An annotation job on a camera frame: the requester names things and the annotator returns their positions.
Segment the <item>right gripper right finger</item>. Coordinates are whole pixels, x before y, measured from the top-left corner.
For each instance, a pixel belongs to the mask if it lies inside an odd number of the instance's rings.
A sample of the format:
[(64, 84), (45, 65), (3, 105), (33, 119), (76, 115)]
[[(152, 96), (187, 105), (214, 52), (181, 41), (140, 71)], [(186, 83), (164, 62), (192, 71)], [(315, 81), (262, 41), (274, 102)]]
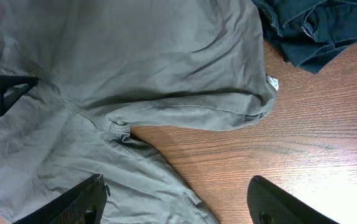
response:
[(338, 224), (261, 175), (249, 182), (247, 205), (255, 224)]

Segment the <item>grey shorts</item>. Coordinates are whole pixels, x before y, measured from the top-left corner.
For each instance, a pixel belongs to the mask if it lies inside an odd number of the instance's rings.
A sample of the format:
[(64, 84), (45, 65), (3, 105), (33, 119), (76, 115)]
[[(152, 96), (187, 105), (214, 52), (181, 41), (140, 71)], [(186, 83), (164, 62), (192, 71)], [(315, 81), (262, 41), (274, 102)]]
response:
[(0, 1), (0, 73), (39, 84), (0, 117), (0, 215), (14, 222), (89, 176), (103, 223), (214, 223), (132, 126), (227, 131), (268, 115), (251, 1)]

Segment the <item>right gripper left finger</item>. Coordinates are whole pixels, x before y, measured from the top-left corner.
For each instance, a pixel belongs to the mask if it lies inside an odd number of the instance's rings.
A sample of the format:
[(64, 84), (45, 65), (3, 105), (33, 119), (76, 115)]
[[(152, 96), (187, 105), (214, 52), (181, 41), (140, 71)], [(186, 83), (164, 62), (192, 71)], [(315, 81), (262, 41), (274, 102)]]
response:
[(94, 174), (14, 224), (100, 224), (110, 189)]

